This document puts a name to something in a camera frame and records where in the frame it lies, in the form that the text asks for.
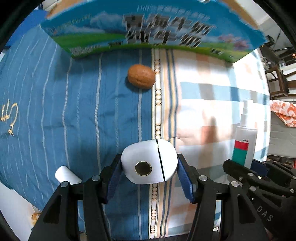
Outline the white spray bottle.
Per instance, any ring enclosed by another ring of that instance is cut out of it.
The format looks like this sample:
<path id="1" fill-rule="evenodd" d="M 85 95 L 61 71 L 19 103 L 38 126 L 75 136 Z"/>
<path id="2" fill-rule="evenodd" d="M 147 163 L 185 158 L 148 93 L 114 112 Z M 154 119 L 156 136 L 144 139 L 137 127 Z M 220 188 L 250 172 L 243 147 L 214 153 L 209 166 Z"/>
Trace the white spray bottle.
<path id="1" fill-rule="evenodd" d="M 257 129 L 253 116 L 253 101 L 243 101 L 240 124 L 235 131 L 232 161 L 250 169 L 255 153 Z"/>

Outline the white rounded case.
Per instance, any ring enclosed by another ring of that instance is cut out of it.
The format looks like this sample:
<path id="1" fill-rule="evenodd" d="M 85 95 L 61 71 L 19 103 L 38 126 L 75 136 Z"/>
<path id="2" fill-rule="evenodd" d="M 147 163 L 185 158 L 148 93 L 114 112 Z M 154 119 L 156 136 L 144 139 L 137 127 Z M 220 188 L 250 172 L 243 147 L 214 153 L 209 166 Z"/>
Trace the white rounded case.
<path id="1" fill-rule="evenodd" d="M 177 170 L 174 146 L 163 139 L 148 140 L 126 147 L 121 154 L 125 176 L 134 184 L 155 184 L 168 181 Z"/>

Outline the orange white patterned cloth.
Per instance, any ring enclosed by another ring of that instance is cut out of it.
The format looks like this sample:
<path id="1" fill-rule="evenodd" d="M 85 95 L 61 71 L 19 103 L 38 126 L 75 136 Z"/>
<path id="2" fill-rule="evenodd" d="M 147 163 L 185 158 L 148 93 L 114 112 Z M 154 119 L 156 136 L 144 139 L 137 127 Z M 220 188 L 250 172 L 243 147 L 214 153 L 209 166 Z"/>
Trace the orange white patterned cloth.
<path id="1" fill-rule="evenodd" d="M 281 100 L 270 100 L 270 110 L 288 127 L 296 128 L 296 106 Z"/>

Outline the dark wooden stool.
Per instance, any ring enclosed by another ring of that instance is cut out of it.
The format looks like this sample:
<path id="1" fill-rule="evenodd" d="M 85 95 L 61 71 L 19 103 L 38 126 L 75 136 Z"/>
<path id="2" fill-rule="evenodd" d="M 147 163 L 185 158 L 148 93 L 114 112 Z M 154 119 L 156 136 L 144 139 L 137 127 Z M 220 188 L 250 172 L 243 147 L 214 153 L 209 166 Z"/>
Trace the dark wooden stool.
<path id="1" fill-rule="evenodd" d="M 271 99 L 288 97 L 289 90 L 287 78 L 278 65 L 274 65 L 265 71 Z"/>

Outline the blue plaid tablecloth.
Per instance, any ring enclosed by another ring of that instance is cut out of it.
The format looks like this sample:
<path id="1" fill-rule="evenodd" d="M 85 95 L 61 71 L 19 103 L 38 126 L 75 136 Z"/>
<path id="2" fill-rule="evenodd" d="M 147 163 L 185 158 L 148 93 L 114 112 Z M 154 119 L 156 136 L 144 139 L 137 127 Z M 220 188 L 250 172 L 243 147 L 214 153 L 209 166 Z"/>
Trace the blue plaid tablecloth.
<path id="1" fill-rule="evenodd" d="M 181 50 L 118 50 L 73 59 L 40 27 L 1 60 L 1 182 L 43 209 L 67 166 L 80 179 L 133 143 L 162 138 L 215 182 L 227 182 L 243 101 L 253 100 L 255 159 L 265 161 L 269 92 L 255 50 L 234 64 Z M 151 89 L 127 79 L 151 68 Z"/>

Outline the cardboard milk box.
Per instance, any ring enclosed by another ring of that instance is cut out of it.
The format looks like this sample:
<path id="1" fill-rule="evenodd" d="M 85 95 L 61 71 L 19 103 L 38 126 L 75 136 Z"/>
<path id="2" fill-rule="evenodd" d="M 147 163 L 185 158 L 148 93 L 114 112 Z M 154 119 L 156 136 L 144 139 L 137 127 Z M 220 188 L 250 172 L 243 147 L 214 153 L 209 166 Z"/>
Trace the cardboard milk box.
<path id="1" fill-rule="evenodd" d="M 266 42 L 235 1 L 61 1 L 41 27 L 72 57 L 165 48 L 234 63 Z"/>

